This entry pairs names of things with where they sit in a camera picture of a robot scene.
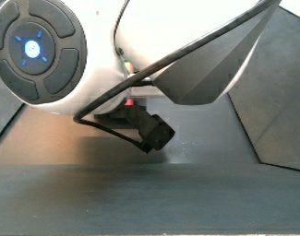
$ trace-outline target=blue light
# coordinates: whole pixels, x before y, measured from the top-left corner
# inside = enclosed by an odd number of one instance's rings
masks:
[[[41,47],[35,41],[28,41],[24,45],[24,53],[30,58],[37,58],[41,54]]]
[[[38,35],[37,35],[38,38],[42,37],[42,31],[38,32]]]
[[[19,36],[15,36],[16,41],[22,41],[22,38]]]

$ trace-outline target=black cable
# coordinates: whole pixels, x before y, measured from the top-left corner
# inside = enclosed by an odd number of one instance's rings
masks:
[[[117,35],[117,31],[118,31],[118,24],[119,24],[119,21],[121,21],[121,18],[123,16],[123,13],[125,13],[125,9],[126,9],[126,6],[129,5],[130,3],[130,0],[125,0],[125,4],[123,4],[123,7],[119,11],[119,14],[118,14],[118,19],[117,19],[117,23],[115,23],[115,30],[114,30],[114,43],[115,43],[115,35]]]
[[[229,23],[226,23],[220,29],[210,32],[201,38],[198,38],[196,41],[185,45],[180,50],[177,50],[174,53],[168,55],[165,58],[162,58],[158,62],[156,62],[153,65],[150,65],[148,68],[145,68],[142,71],[140,71],[134,76],[127,78],[122,83],[119,83],[117,86],[114,86],[109,91],[103,93],[103,95],[93,101],[82,111],[79,111],[75,115],[73,120],[83,125],[89,125],[93,127],[97,127],[102,129],[105,132],[113,134],[114,136],[118,136],[123,138],[126,141],[137,145],[138,147],[142,145],[140,142],[134,141],[131,138],[123,136],[122,134],[114,132],[107,127],[102,126],[101,124],[95,124],[93,122],[89,122],[83,120],[86,115],[89,115],[98,107],[101,107],[109,100],[111,100],[121,92],[123,92],[126,89],[134,86],[136,83],[141,82],[146,77],[153,75],[156,72],[158,72],[161,69],[164,69],[168,65],[174,63],[177,60],[180,60],[185,55],[192,53],[196,49],[202,47],[205,44],[208,44],[210,41],[217,39],[220,36],[222,36],[225,33],[236,29],[240,25],[243,25],[249,19],[252,19],[257,14],[260,14],[269,6],[276,5],[280,3],[280,0],[261,0],[252,9],[249,9],[245,13],[243,13],[241,16],[239,16],[235,20],[232,20]]]

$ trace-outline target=robot eye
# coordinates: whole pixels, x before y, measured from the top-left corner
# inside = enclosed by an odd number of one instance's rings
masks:
[[[41,47],[39,47],[39,44],[35,41],[28,41],[24,44],[24,53],[30,58],[39,57]]]

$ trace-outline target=white robot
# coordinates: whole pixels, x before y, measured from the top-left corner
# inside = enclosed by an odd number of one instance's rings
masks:
[[[7,0],[0,7],[0,78],[47,112],[160,150],[162,119],[122,106],[134,96],[181,105],[213,102],[239,80],[280,0]],[[123,66],[140,69],[134,76]],[[125,118],[138,142],[85,120]]]

